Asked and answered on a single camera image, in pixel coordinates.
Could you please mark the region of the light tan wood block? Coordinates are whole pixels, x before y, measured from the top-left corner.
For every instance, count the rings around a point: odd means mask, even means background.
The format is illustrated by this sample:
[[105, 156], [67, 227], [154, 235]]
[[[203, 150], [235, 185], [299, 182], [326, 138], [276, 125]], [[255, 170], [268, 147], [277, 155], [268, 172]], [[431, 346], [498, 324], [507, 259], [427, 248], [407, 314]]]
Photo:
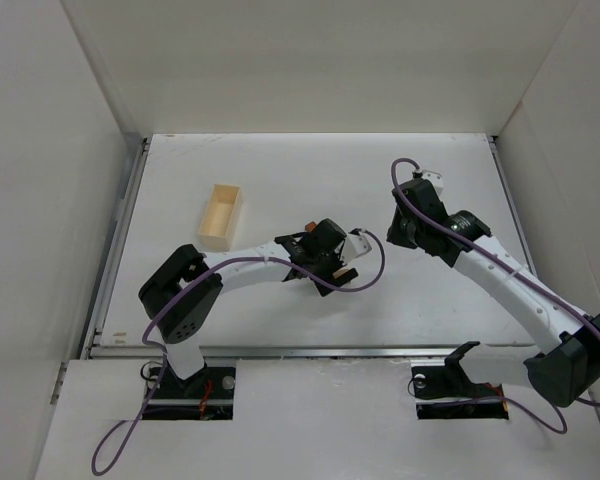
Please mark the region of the light tan wood block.
[[351, 269], [349, 269], [349, 268], [342, 268], [342, 269], [339, 269], [336, 272], [334, 272], [332, 276], [334, 279], [337, 279], [337, 278], [340, 278], [341, 276], [347, 274], [350, 270]]

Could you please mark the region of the light wooden box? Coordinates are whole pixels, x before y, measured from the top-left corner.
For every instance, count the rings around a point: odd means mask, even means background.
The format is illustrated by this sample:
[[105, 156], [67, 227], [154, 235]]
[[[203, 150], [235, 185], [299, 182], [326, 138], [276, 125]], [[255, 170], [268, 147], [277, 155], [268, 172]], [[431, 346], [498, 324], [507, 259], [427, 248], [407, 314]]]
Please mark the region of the light wooden box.
[[231, 248], [242, 204], [242, 190], [238, 186], [213, 186], [198, 230], [198, 237], [205, 247], [215, 251]]

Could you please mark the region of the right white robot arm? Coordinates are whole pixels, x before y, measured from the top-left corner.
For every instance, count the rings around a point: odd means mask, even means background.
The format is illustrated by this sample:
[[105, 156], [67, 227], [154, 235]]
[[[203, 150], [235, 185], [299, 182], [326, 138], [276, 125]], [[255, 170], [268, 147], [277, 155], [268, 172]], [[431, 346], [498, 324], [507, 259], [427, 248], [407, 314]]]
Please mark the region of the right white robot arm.
[[600, 378], [600, 314], [591, 317], [549, 290], [471, 212], [447, 213], [431, 181], [416, 177], [392, 195], [388, 242], [421, 249], [481, 287], [539, 349], [523, 362], [524, 381], [555, 406], [580, 400]]

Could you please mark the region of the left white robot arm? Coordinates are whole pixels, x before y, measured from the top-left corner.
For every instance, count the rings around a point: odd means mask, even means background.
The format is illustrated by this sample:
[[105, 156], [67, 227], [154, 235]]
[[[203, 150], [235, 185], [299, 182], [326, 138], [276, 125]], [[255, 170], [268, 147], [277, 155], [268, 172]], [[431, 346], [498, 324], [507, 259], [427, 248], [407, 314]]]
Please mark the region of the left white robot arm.
[[186, 244], [145, 282], [138, 297], [150, 319], [166, 312], [157, 328], [168, 369], [182, 390], [191, 391], [202, 383], [206, 368], [196, 335], [220, 295], [309, 278], [325, 297], [358, 276], [349, 264], [370, 251], [360, 230], [347, 233], [330, 219], [242, 251], [200, 252]]

